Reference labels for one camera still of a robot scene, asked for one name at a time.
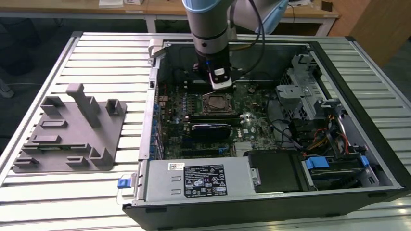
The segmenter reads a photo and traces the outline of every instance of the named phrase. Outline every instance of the slotted aluminum table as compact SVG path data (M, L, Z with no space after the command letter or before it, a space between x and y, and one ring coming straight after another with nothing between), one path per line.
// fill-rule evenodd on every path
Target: slotted aluminum table
M44 86L0 157L0 230L142 230L123 213L118 179L138 170L140 134L150 74L150 40L190 39L186 34L84 33L71 37ZM251 40L254 36L239 36ZM339 37L270 36L267 39L319 41L402 162L411 170L411 104L358 46ZM127 102L115 167L107 172L15 173L19 150L40 119L47 95L64 94L68 83L84 83L98 101ZM130 189L122 192L131 198ZM347 216L207 227L194 230L410 230L411 198L367 206Z

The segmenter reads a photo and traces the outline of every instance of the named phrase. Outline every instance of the desk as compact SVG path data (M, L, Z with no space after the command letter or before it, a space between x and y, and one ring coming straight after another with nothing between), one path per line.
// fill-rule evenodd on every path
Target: desk
M337 11L318 10L311 6L298 6L286 10L282 23L314 23L321 24L317 36L327 36L335 20L341 17ZM147 7L148 32L155 33L156 20L187 20L186 9L182 0L148 0Z
M299 6L287 9L283 23L321 24L318 36L327 36L341 14ZM156 20L187 20L182 0L146 0L142 5L126 4L123 8L99 9L99 0L0 0L0 17L144 19L150 33L156 32Z

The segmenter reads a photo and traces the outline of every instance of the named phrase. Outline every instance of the blue latch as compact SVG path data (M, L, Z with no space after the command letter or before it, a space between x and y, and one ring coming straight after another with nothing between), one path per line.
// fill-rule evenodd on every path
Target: blue latch
M365 165L365 167L367 167L370 165L370 161L369 161L369 159L365 155L361 156L361 161L362 161L362 164Z
M219 148L219 154L223 155L223 152L227 150L227 148Z
M330 167L329 161L323 156L310 157L306 160L306 165L309 169Z
M118 188L119 189L128 189L128 188L131 188L131 179L119 179Z

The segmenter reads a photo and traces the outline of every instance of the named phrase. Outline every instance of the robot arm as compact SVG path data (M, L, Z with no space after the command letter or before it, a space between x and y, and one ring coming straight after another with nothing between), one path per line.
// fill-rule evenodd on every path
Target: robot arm
M256 13L247 0L183 0L183 4L199 58L200 74L207 77L214 90L222 90L232 85L227 14L232 12L235 24L258 32ZM287 4L289 0L258 0L256 8L269 33L279 23Z

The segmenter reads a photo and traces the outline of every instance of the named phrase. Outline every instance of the power supply label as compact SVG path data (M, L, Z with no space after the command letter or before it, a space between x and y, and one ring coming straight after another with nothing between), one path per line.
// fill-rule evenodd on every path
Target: power supply label
M184 167L184 196L227 196L224 165Z

